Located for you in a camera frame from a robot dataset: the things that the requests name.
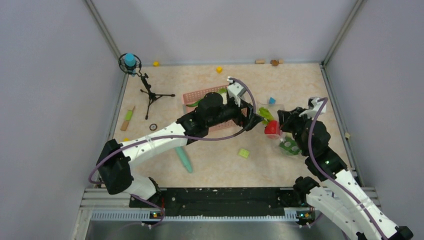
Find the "green celery stalk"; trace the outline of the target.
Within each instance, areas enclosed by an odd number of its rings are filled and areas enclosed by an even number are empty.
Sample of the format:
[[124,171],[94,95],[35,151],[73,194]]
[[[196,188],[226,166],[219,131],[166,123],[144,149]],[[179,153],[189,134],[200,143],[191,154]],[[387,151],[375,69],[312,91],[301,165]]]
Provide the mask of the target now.
[[265,107],[260,107],[258,109],[258,115],[260,115],[263,118],[262,120],[263,125],[267,125],[269,122],[275,120],[274,116],[270,113],[269,109]]

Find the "green bell pepper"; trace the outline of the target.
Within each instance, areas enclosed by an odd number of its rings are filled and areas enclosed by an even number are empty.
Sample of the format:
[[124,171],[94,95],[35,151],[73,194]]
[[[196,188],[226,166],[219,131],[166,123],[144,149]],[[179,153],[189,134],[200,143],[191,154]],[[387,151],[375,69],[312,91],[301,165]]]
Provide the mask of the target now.
[[301,152],[296,141],[288,136],[285,136],[283,141],[279,144],[279,149],[283,154],[288,156],[296,156]]

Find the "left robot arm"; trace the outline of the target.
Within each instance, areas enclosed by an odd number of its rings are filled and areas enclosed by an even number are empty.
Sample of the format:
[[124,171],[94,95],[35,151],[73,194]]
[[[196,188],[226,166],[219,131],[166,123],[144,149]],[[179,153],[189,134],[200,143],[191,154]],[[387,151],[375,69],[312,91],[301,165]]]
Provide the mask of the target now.
[[126,192],[154,207],[160,202],[160,188],[151,177],[136,176],[132,169],[168,150],[206,140],[209,129],[216,125],[232,121],[247,132],[262,120],[250,103],[237,102],[234,97],[224,102],[220,94],[210,92],[193,111],[161,130],[128,142],[107,141],[96,170],[110,195]]

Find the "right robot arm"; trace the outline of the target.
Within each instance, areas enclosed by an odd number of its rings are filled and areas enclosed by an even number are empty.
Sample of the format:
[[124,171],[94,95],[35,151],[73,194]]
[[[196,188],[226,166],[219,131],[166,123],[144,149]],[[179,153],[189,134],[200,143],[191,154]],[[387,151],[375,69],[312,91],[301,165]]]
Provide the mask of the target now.
[[299,177],[293,200],[310,205],[332,220],[351,240],[410,240],[413,232],[389,219],[355,180],[340,156],[331,149],[330,133],[318,115],[320,108],[278,110],[280,129],[290,133],[306,157],[309,171],[318,178]]

